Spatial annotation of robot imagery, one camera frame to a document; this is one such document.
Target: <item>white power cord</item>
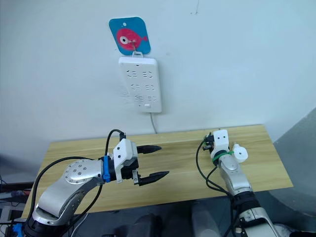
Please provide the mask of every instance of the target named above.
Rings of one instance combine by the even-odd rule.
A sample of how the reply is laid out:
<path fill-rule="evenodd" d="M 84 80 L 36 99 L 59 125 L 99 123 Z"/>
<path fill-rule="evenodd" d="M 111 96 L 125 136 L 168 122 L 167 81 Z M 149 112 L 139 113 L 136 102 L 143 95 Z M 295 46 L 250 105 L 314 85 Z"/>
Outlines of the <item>white power cord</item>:
<path fill-rule="evenodd" d="M 80 223 L 76 226 L 76 228 L 74 228 L 74 231 L 72 232 L 71 236 L 70 237 L 74 237 L 75 236 L 75 232 L 76 230 L 79 228 L 79 226 L 86 220 L 87 216 L 88 216 L 89 213 L 87 213 L 85 215 L 85 217 L 82 219 L 82 221 L 80 221 Z"/>
<path fill-rule="evenodd" d="M 152 126 L 153 126 L 153 129 L 154 129 L 154 131 L 155 131 L 155 134 L 157 134 L 157 130 L 156 130 L 156 128 L 155 128 L 155 124 L 154 124 L 154 120 L 153 120 L 153 113 L 150 113 L 150 120 L 151 120 L 151 122 L 152 122 Z"/>

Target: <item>pink fish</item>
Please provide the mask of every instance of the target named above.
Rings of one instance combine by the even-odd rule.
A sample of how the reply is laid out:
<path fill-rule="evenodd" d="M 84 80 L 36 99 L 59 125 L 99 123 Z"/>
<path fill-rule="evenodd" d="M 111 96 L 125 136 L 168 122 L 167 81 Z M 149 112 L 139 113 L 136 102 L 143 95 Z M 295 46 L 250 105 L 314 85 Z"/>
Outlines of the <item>pink fish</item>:
<path fill-rule="evenodd" d="M 142 40 L 147 41 L 147 36 L 141 38 L 137 33 L 127 28 L 120 29 L 117 32 L 117 41 L 120 46 L 126 50 L 132 51 L 135 50 L 135 48 L 137 49 Z"/>

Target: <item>fish eye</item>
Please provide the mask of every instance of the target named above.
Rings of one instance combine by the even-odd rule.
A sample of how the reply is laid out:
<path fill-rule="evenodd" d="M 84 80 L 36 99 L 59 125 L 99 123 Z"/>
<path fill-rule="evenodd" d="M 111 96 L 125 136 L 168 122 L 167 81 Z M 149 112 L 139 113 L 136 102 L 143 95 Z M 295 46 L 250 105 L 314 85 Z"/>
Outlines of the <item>fish eye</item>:
<path fill-rule="evenodd" d="M 119 41 L 122 43 L 122 44 L 128 44 L 128 38 L 125 37 L 125 36 L 121 36 L 119 38 Z"/>

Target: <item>power strip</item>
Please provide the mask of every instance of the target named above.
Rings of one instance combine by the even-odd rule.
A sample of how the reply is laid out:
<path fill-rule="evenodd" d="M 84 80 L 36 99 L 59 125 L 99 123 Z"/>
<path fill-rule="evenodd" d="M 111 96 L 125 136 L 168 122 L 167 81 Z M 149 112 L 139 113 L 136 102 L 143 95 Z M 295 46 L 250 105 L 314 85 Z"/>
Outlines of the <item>power strip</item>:
<path fill-rule="evenodd" d="M 136 110 L 160 113 L 162 107 L 157 61 L 153 58 L 121 57 L 118 64 Z"/>

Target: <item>fish sticker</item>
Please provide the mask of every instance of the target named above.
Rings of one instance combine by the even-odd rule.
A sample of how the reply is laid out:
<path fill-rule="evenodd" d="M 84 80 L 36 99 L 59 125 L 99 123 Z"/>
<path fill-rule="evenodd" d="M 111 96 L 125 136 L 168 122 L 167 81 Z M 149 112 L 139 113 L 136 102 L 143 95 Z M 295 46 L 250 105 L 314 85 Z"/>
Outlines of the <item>fish sticker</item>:
<path fill-rule="evenodd" d="M 141 38 L 131 29 L 124 28 L 117 32 L 117 41 L 126 50 L 137 50 L 142 40 L 148 41 L 147 36 Z"/>
<path fill-rule="evenodd" d="M 109 27 L 122 54 L 132 55 L 135 50 L 143 54 L 150 53 L 151 47 L 145 22 L 141 18 L 111 19 Z"/>

